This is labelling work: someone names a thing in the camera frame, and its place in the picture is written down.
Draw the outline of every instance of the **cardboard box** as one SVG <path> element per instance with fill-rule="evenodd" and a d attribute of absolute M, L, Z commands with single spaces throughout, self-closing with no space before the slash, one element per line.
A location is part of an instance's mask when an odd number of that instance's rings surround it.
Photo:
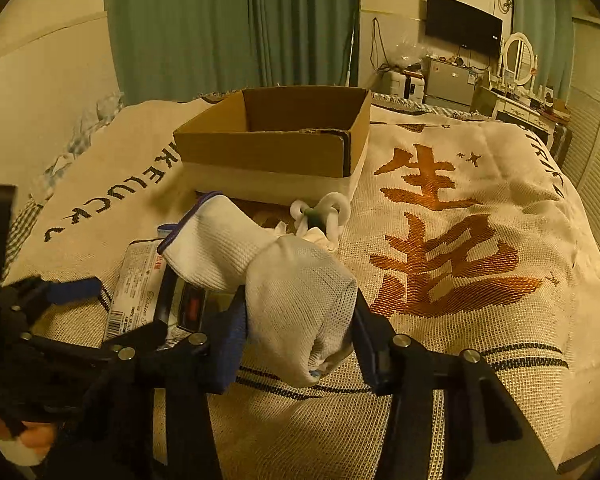
<path fill-rule="evenodd" d="M 371 92 L 286 86 L 236 92 L 174 132 L 198 191 L 288 205 L 349 198 L 366 154 Z"/>

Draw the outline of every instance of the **curtain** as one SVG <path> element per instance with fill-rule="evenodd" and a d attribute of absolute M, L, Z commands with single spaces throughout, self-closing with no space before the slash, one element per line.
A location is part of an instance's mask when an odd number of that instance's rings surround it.
<path fill-rule="evenodd" d="M 105 0 L 125 103 L 183 102 L 248 86 L 342 85 L 359 1 Z M 355 84 L 357 63 L 352 68 Z"/>
<path fill-rule="evenodd" d="M 571 79 L 573 23 L 570 0 L 513 0 L 513 31 L 529 38 L 538 56 L 533 88 L 552 86 L 554 95 L 566 99 Z"/>

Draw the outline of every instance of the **person's hand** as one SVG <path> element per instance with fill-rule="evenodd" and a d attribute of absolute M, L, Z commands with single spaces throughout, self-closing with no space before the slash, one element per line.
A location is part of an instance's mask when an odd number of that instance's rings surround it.
<path fill-rule="evenodd" d="M 54 441 L 58 430 L 55 424 L 47 422 L 22 422 L 27 429 L 20 434 L 20 441 L 25 447 L 29 447 L 40 456 L 45 456 Z M 0 418 L 0 439 L 11 439 L 11 432 L 4 421 Z"/>

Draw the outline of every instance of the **plastic bag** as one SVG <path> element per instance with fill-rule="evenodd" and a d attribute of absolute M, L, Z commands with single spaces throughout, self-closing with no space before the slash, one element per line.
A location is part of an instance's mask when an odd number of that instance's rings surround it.
<path fill-rule="evenodd" d="M 421 62 L 427 56 L 427 47 L 408 40 L 402 40 L 389 53 L 389 63 L 402 69 Z"/>

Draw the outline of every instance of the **orange chinese character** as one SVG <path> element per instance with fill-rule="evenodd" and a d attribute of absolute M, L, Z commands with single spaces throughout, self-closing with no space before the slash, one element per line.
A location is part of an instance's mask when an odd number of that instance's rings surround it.
<path fill-rule="evenodd" d="M 452 200 L 450 202 L 440 202 L 438 191 L 440 189 L 455 189 L 456 184 L 448 177 L 438 175 L 436 172 L 455 171 L 456 167 L 450 162 L 436 162 L 433 157 L 433 150 L 429 146 L 414 144 L 418 160 L 411 162 L 413 155 L 400 148 L 394 149 L 394 158 L 381 166 L 374 175 L 389 173 L 399 168 L 413 168 L 420 170 L 419 174 L 408 174 L 402 178 L 407 184 L 417 186 L 422 190 L 422 194 L 407 191 L 406 189 L 394 189 L 383 187 L 380 191 L 392 202 L 401 202 L 416 204 L 431 209 L 432 211 L 442 211 L 444 209 L 469 207 L 481 202 L 475 198 L 466 200 Z"/>
<path fill-rule="evenodd" d="M 417 216 L 405 213 L 409 223 L 406 240 L 385 236 L 389 245 L 406 254 L 406 261 L 388 256 L 372 254 L 369 261 L 379 269 L 397 270 L 407 274 L 404 286 L 397 278 L 385 274 L 378 297 L 371 309 L 373 312 L 390 317 L 391 314 L 411 314 L 412 316 L 437 317 L 483 308 L 487 305 L 510 304 L 535 291 L 541 280 L 525 276 L 486 278 L 453 288 L 444 296 L 431 301 L 429 292 L 447 276 L 472 278 L 487 274 L 499 274 L 514 270 L 518 265 L 518 252 L 515 248 L 498 240 L 498 250 L 485 258 L 469 261 L 468 251 L 489 240 L 495 230 L 488 223 L 488 215 L 477 214 L 464 218 L 438 238 L 424 241 L 425 226 Z M 448 253 L 437 254 L 427 259 L 427 253 L 449 244 L 466 231 L 469 239 Z M 432 278 L 430 271 L 439 269 L 446 262 L 451 264 L 451 272 L 442 272 Z"/>

